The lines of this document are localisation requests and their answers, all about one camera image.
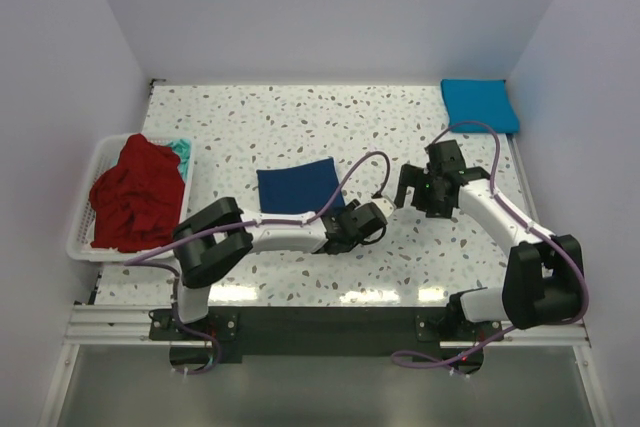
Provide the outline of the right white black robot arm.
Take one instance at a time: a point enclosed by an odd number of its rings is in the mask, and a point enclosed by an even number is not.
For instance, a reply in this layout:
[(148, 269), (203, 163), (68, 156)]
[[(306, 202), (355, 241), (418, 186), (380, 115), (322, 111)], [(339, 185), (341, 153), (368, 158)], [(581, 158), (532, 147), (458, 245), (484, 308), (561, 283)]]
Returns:
[(526, 330), (580, 319), (588, 305), (582, 251), (571, 235), (557, 236), (526, 216), (495, 184), (495, 172), (469, 167), (454, 140), (427, 146), (423, 167), (405, 164), (394, 203), (409, 203), (428, 218), (449, 219), (460, 210), (477, 222), (507, 257), (500, 288), (452, 296), (448, 333), (469, 339), (481, 322)]

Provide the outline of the dark blue t shirt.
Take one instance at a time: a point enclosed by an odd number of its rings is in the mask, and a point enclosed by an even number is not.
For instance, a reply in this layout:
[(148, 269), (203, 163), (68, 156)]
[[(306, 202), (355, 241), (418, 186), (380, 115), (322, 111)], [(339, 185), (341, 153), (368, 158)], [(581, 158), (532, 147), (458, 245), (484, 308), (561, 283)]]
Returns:
[(296, 167), (257, 170), (260, 210), (295, 215), (320, 211), (339, 185), (332, 157)]

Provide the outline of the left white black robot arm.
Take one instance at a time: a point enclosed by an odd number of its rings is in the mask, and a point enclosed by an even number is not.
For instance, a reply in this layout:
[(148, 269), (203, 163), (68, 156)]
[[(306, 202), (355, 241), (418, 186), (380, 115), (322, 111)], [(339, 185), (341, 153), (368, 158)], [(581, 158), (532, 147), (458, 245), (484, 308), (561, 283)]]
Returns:
[(173, 252), (181, 269), (173, 329), (185, 339), (205, 332), (211, 286), (245, 256), (272, 251), (348, 253), (384, 236), (395, 210), (382, 196), (365, 204), (353, 201), (321, 216), (251, 212), (240, 209), (232, 197), (212, 203), (173, 231)]

